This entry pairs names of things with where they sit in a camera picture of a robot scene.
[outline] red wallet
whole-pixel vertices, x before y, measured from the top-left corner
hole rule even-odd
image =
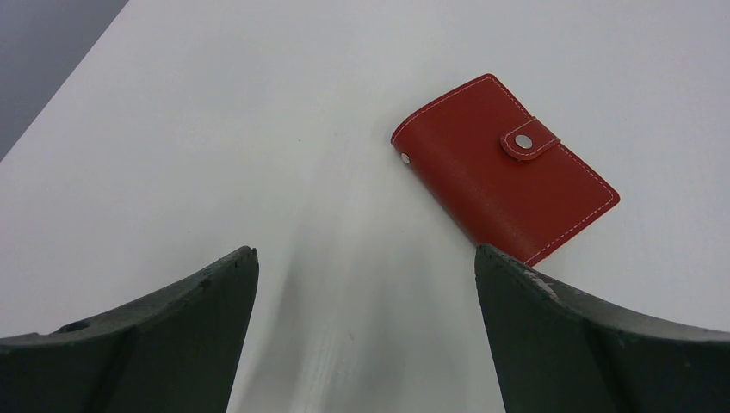
[[[391,143],[475,243],[528,265],[619,201],[493,75],[420,108]]]

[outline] gray floor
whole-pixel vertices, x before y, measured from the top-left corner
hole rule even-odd
[[[128,0],[0,0],[0,161]]]

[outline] wallet snap button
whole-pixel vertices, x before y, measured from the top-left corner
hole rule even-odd
[[[532,139],[530,139],[527,135],[517,135],[515,137],[515,143],[523,149],[529,149],[532,147]]]

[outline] metal snap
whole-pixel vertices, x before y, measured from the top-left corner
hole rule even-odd
[[[529,149],[532,147],[532,139],[526,135],[517,135],[515,137],[515,143],[523,149]]]

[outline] white table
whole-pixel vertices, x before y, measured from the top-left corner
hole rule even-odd
[[[121,11],[0,163],[0,336],[249,244],[229,411],[503,411],[473,246],[388,143],[487,71],[622,195],[537,269],[730,330],[727,2],[277,3]]]

